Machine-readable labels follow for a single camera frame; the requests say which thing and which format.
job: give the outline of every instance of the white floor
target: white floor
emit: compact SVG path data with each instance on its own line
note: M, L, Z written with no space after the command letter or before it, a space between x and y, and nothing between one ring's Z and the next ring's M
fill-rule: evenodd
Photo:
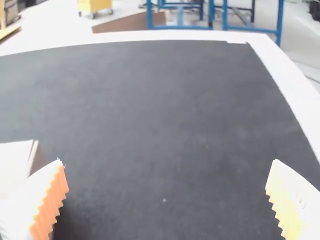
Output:
M108 15L107 10L101 11L98 18L92 20L85 15L78 16L77 0L47 0L21 13L22 31L0 44L0 55L22 52L25 46L41 45L43 42L50 45L57 41L86 38L92 35L91 27L94 25L142 12L137 8L141 2L113 0L113 15ZM238 7L249 7L250 2L229 0L230 5ZM256 26L275 28L278 1L256 2ZM229 20L235 24L240 23L236 16L230 16ZM221 29L219 17L214 28ZM320 22L312 20L306 4L285 3L281 48L306 76L320 82ZM312 83L320 92L320 84L315 81Z

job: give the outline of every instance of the wooden board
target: wooden board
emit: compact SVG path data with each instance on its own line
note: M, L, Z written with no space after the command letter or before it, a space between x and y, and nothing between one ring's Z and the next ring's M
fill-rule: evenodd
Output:
M153 13L153 23L155 25L166 25L166 13ZM92 27L94 34L108 33L108 32L122 32L122 31L140 31L148 30L147 26L147 12L142 12L126 17L122 17L113 21L101 23Z

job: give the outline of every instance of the black mat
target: black mat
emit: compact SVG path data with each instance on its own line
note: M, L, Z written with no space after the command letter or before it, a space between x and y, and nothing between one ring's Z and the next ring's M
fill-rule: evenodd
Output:
M249 45L93 44L0 57L0 141L66 163L56 240L281 240L274 158L320 168Z

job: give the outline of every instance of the blue metal frame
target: blue metal frame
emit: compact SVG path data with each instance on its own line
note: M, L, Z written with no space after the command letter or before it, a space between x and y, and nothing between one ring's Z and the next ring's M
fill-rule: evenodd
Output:
M276 24L275 30L254 26L253 22L255 21L256 0L252 0L251 3L252 3L251 8L231 7L231 6L228 6L228 0L223 0L222 7L221 6L214 6L214 8L222 8L223 30L225 30L225 31L227 31L227 30L243 30L243 31L275 34L275 36L276 36L275 43L278 46L280 46L281 37L282 37L284 0L278 0L278 17L277 17L277 24ZM239 17L239 19L245 24L245 26L231 26L231 25L229 25L228 24L228 9L233 10L233 12ZM239 10L251 12L250 21L247 20L247 17L244 16Z
M184 9L199 9L199 19L204 19L204 1L199 0L193 2L167 2L166 0L158 0L158 9L176 9L177 10L177 25L154 25L153 11L151 0L146 1L147 6L147 26L151 30L160 29L193 29L193 30L212 30L214 20L214 0L209 1L208 7L208 26L184 25Z

